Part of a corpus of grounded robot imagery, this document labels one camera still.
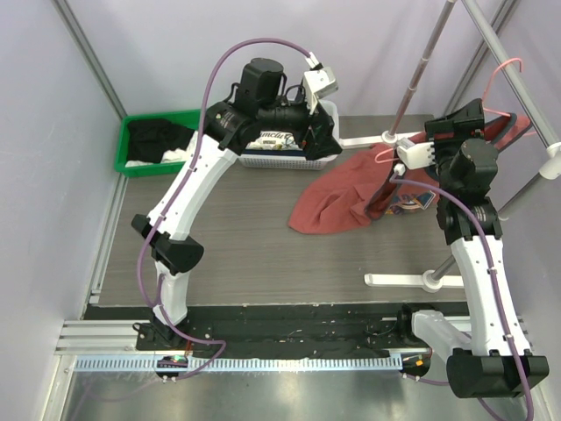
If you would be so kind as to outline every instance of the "red towel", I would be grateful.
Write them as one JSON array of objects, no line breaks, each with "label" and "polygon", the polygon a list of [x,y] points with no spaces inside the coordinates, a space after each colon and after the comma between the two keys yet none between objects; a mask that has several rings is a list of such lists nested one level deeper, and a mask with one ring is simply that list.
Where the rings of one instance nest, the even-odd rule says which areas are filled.
[{"label": "red towel", "polygon": [[[527,117],[511,114],[486,124],[485,139],[502,151],[530,127]],[[420,132],[411,140],[418,143],[426,141],[425,138],[426,133]],[[288,226],[303,234],[343,232],[370,225],[385,213],[399,213],[407,208],[407,203],[428,205],[431,198],[435,202],[438,197],[425,189],[389,182],[393,162],[374,162],[374,157],[386,148],[386,145],[374,144],[370,150],[354,154],[312,182],[296,203]],[[428,168],[409,170],[404,178],[438,185]]]}]

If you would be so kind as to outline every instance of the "metal rod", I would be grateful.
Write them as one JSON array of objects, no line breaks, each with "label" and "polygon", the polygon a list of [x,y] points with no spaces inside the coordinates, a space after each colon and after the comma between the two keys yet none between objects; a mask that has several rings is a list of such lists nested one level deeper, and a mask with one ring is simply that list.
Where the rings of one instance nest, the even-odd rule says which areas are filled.
[{"label": "metal rod", "polygon": [[444,275],[450,272],[450,269],[452,269],[455,264],[456,264],[456,259],[454,259],[454,256],[450,256],[448,259],[444,261],[442,265],[440,265],[432,274],[430,274],[430,277],[435,281],[440,281],[440,279]]},{"label": "metal rod", "polygon": [[66,25],[68,31],[78,48],[80,49],[84,59],[89,65],[89,68],[93,72],[94,76],[96,77],[97,81],[99,82],[103,92],[109,99],[111,106],[115,110],[116,114],[119,118],[123,119],[127,116],[126,110],[124,109],[121,100],[119,99],[117,92],[113,88],[109,77],[103,70],[103,66],[99,59],[97,58],[94,49],[89,44],[88,37],[84,33],[82,27],[78,23],[78,19],[72,12],[70,5],[68,4],[68,0],[52,0],[55,9],[59,12],[59,15]]},{"label": "metal rod", "polygon": [[[540,173],[537,173],[536,175],[534,175],[532,177],[532,179],[527,182],[524,187],[522,187],[518,193],[516,193],[514,196],[512,196],[512,198],[506,202],[502,208],[499,209],[499,219],[501,221],[506,221],[508,218],[510,218],[510,216],[516,212],[518,209],[520,209],[521,205],[522,205],[522,199],[524,197],[527,197],[530,192],[532,191],[537,191],[540,186],[543,186],[545,184],[547,184],[549,180],[546,178],[543,178]],[[450,269],[452,269],[454,267],[454,264],[456,263],[456,260],[454,259],[454,256],[450,256],[448,259],[446,259],[444,261],[444,263],[442,265],[440,265],[435,271],[434,273],[432,273],[430,276],[432,279],[434,279],[435,281],[438,281],[440,278],[442,278],[444,275],[446,275],[448,272],[450,272]]]},{"label": "metal rod", "polygon": [[513,213],[520,209],[524,197],[528,196],[531,191],[537,191],[540,186],[547,184],[549,181],[547,178],[543,178],[540,173],[534,175],[518,193],[502,206],[501,210],[499,210],[499,219],[501,221],[509,219]]},{"label": "metal rod", "polygon": [[411,102],[411,98],[413,97],[415,91],[417,90],[417,85],[421,80],[421,76],[423,76],[424,69],[427,67],[427,64],[429,64],[430,55],[432,54],[432,51],[435,49],[435,45],[437,44],[438,39],[440,38],[440,34],[442,33],[442,30],[446,26],[446,22],[448,21],[448,17],[452,12],[455,3],[456,0],[446,0],[442,12],[438,17],[437,24],[435,25],[435,28],[432,30],[432,34],[430,35],[429,42],[427,43],[427,46],[424,49],[423,57],[421,57],[421,59],[419,60],[419,64],[417,64],[417,68],[413,73],[411,82],[409,83],[407,90],[405,91],[405,95],[401,100],[400,106],[397,109],[394,123],[392,124],[392,128],[389,129],[390,137],[393,137],[397,132],[397,127],[400,125],[401,119],[405,115],[405,111],[407,110],[407,107]]},{"label": "metal rod", "polygon": [[[502,29],[509,21],[510,17],[516,10],[516,7],[520,3],[520,0],[502,0],[501,4],[497,8],[493,18],[491,19],[491,26],[493,30],[497,34],[501,34]],[[489,54],[489,47],[487,46],[486,42],[482,39],[477,47],[477,50],[472,56],[470,60],[470,64],[465,70],[464,74],[460,78],[460,82],[458,86],[454,89],[454,93],[452,94],[450,101],[448,101],[448,105],[444,109],[444,115],[447,116],[448,114],[454,112],[459,102],[462,100],[464,93],[467,91],[467,88],[472,83],[475,75],[478,73],[479,69],[483,65],[486,57]]]},{"label": "metal rod", "polygon": [[[499,37],[490,26],[489,22],[487,22],[487,19],[477,2],[475,0],[462,0],[462,2],[464,3],[469,15],[472,17],[473,23],[477,26],[479,32],[481,33],[481,36],[483,36],[483,40],[489,46],[489,50],[497,63],[501,64],[507,61],[510,57],[508,57]],[[534,128],[536,129],[536,132],[543,144],[547,147],[558,143],[559,138],[553,131],[550,122],[547,121],[543,113],[537,108],[537,105],[534,103],[534,100],[532,99],[526,84],[520,77],[517,68],[514,66],[506,66],[502,69],[502,72],[507,78],[508,84],[514,91],[522,108],[526,111],[526,115],[534,124]]]}]

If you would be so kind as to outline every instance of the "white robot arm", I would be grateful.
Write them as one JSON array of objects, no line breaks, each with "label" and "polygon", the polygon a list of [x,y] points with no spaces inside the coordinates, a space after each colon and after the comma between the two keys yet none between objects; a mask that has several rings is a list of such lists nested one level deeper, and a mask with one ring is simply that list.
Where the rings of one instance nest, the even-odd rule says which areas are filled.
[{"label": "white robot arm", "polygon": [[[220,177],[236,161],[248,143],[262,130],[291,132],[301,146],[306,159],[317,160],[341,153],[333,139],[333,120],[319,103],[319,99],[337,90],[337,81],[329,68],[324,68],[314,54],[306,59],[311,67],[304,73],[300,93],[291,102],[281,93],[284,76],[280,63],[268,59],[253,59],[244,67],[233,102],[228,100],[209,107],[205,118],[204,135],[196,167],[187,186],[181,190],[158,225],[151,240],[158,279],[163,279],[160,300],[169,321],[177,325],[187,316],[186,295],[191,269],[202,258],[203,248],[189,237],[196,214]],[[196,143],[188,147],[191,160],[195,158]],[[162,215],[176,195],[181,182],[191,171],[191,161],[183,166],[162,200],[147,217],[137,215],[133,227],[145,238],[153,228],[153,221]],[[166,318],[159,305],[154,314],[163,324]]]},{"label": "white robot arm", "polygon": [[[522,363],[530,387],[549,373],[545,357],[531,353],[508,288],[501,223],[486,197],[497,174],[498,151],[485,142],[483,128],[482,104],[474,100],[450,116],[425,124],[427,142],[401,139],[396,145],[402,162],[394,169],[397,175],[404,175],[406,168],[432,166],[440,184],[437,220],[464,282],[472,336],[434,310],[413,311],[410,321],[413,335],[446,362],[448,381],[458,397],[517,396],[521,392],[517,362]],[[440,281],[431,274],[423,278],[438,287]]]}]

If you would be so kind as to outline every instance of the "black cloth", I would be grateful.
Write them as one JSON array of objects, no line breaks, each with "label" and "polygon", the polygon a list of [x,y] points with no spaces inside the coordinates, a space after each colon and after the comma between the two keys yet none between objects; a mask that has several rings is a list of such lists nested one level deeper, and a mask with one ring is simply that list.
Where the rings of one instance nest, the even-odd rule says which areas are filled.
[{"label": "black cloth", "polygon": [[165,151],[187,149],[195,132],[183,125],[176,125],[165,118],[134,120],[127,125],[129,138],[128,161],[159,164]]}]

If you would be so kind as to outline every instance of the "green basket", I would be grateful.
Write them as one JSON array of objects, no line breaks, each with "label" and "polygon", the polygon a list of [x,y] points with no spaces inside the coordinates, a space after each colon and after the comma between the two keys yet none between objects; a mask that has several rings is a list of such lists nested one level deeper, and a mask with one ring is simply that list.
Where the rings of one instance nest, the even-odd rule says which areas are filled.
[{"label": "green basket", "polygon": [[165,118],[177,125],[185,125],[189,129],[197,130],[199,126],[200,110],[161,112],[159,114],[142,114],[123,118],[121,132],[119,133],[119,145],[115,159],[115,170],[127,177],[146,177],[148,175],[161,175],[179,173],[184,162],[172,162],[168,164],[151,164],[142,167],[126,167],[126,156],[129,153],[129,128],[127,125],[133,120],[146,120],[148,118]]}]

